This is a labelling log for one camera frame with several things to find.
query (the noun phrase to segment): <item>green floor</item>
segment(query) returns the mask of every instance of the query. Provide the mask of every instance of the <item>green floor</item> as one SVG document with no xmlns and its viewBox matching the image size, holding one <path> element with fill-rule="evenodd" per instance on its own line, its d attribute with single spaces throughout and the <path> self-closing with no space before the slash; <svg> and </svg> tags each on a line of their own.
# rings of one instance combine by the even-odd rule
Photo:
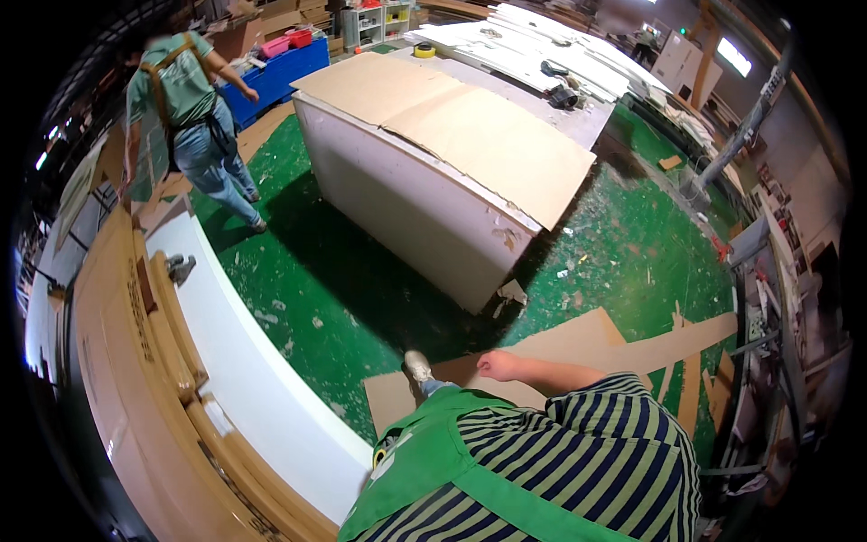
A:
<svg viewBox="0 0 867 542">
<path fill-rule="evenodd" d="M 420 349 L 441 362 L 513 344 L 598 306 L 627 341 L 635 341 L 671 330 L 675 300 L 694 322 L 732 309 L 732 280 L 709 240 L 636 158 L 654 164 L 675 153 L 673 146 L 618 107 L 594 152 L 597 164 L 561 225 L 540 235 L 514 270 L 529 304 L 509 305 L 497 319 L 496 300 L 470 316 L 320 197 L 294 115 L 249 164 L 262 193 L 258 208 L 267 233 L 247 237 L 237 218 L 200 193 L 192 202 L 267 336 L 325 402 L 372 442 L 362 379 L 399 370 L 405 349 Z M 714 204 L 722 209 L 713 222 L 722 227 L 733 213 Z M 567 278 L 557 278 L 561 270 L 570 270 Z M 729 349 L 733 341 L 727 340 Z M 711 374 L 721 349 L 702 353 L 702 367 Z M 673 412 L 681 365 L 664 400 Z M 658 387 L 662 371 L 651 380 Z M 695 443 L 702 464 L 713 438 L 701 391 Z"/>
</svg>

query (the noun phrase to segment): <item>striped shirt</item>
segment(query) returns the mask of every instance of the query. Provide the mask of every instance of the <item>striped shirt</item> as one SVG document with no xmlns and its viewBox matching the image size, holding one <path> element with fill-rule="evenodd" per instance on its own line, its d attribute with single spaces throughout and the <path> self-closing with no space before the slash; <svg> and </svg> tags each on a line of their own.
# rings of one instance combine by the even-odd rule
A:
<svg viewBox="0 0 867 542">
<path fill-rule="evenodd" d="M 458 420 L 483 467 L 640 540 L 691 540 L 698 464 L 675 418 L 633 373 L 552 397 L 545 412 L 484 408 Z M 452 484 L 381 519 L 358 542 L 534 540 Z"/>
</svg>

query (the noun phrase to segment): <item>beige sneaker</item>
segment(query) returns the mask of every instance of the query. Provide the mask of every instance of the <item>beige sneaker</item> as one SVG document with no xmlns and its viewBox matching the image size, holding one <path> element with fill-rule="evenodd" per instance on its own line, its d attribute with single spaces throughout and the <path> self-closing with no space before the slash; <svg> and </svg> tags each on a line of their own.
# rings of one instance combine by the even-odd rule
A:
<svg viewBox="0 0 867 542">
<path fill-rule="evenodd" d="M 250 227 L 256 233 L 265 233 L 265 230 L 268 229 L 268 223 L 262 220 L 262 217 L 259 217 L 259 221 Z"/>
<path fill-rule="evenodd" d="M 407 366 L 410 374 L 419 384 L 434 379 L 430 363 L 427 362 L 425 355 L 418 350 L 408 350 L 403 355 L 403 364 Z"/>
</svg>

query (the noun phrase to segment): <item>blue crate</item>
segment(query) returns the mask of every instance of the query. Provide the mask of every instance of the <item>blue crate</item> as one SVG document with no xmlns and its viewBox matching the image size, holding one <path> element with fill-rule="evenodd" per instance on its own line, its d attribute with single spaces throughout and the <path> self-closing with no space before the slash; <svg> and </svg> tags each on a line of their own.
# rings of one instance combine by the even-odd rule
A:
<svg viewBox="0 0 867 542">
<path fill-rule="evenodd" d="M 241 95 L 232 85 L 223 87 L 224 98 L 238 119 L 241 128 L 249 127 L 256 121 L 256 115 L 277 102 L 286 102 L 295 92 L 289 83 L 312 74 L 329 65 L 328 40 L 319 38 L 307 47 L 289 49 L 285 53 L 269 58 L 267 66 L 254 68 L 241 78 L 259 93 L 259 103 L 253 104 Z"/>
</svg>

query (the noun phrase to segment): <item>shelving unit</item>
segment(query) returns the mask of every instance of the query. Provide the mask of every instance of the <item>shelving unit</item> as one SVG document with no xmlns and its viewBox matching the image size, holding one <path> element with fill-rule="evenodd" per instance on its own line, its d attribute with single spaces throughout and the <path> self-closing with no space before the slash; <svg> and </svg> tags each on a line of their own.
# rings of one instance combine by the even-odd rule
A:
<svg viewBox="0 0 867 542">
<path fill-rule="evenodd" d="M 409 31 L 409 11 L 413 4 L 412 0 L 400 0 L 375 8 L 344 10 L 343 47 L 346 52 L 352 52 L 355 47 L 366 49 L 403 36 L 404 32 Z"/>
</svg>

